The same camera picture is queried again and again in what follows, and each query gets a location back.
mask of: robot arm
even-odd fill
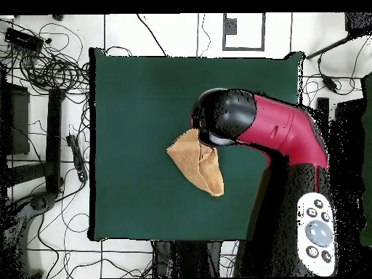
[[[271,185],[270,195],[277,198],[268,202],[265,197],[257,222],[270,224],[272,232],[257,225],[252,239],[256,249],[246,256],[260,269],[257,275],[335,275],[336,227],[327,152],[311,116],[248,91],[212,89],[196,101],[191,121],[205,145],[256,148],[268,157],[268,166],[272,152],[286,159],[283,183]]]

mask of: gray circular button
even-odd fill
[[[333,233],[325,222],[313,220],[307,224],[305,232],[311,243],[317,246],[327,247],[332,243]]]
[[[306,253],[311,258],[316,258],[317,256],[319,256],[319,251],[314,246],[307,247]]]
[[[329,215],[327,213],[323,212],[321,217],[325,222],[329,222]]]
[[[331,254],[327,251],[322,251],[322,259],[324,260],[325,263],[331,262]]]
[[[314,205],[318,208],[321,209],[323,207],[323,202],[320,201],[319,199],[314,200]]]
[[[316,217],[318,215],[318,213],[316,212],[316,210],[315,209],[312,209],[312,208],[307,209],[306,213],[310,217]]]

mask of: green cloth surface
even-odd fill
[[[303,54],[268,60],[94,53],[94,239],[244,240],[265,156],[219,147],[225,194],[215,198],[188,182],[166,149],[190,129],[193,104],[208,89],[247,89],[297,104]]]

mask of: tan cloth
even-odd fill
[[[223,195],[224,182],[219,170],[217,149],[202,145],[197,129],[189,129],[166,152],[186,179],[196,187],[215,197]]]

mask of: black connector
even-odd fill
[[[323,83],[324,85],[327,87],[328,90],[334,92],[334,93],[337,93],[336,90],[337,90],[337,85],[336,83],[329,77],[327,76],[323,76]]]
[[[78,179],[80,182],[85,183],[88,180],[88,174],[85,169],[83,156],[80,151],[80,147],[78,146],[78,140],[73,135],[68,135],[66,137],[67,144],[71,147],[73,151],[73,162],[78,172]]]

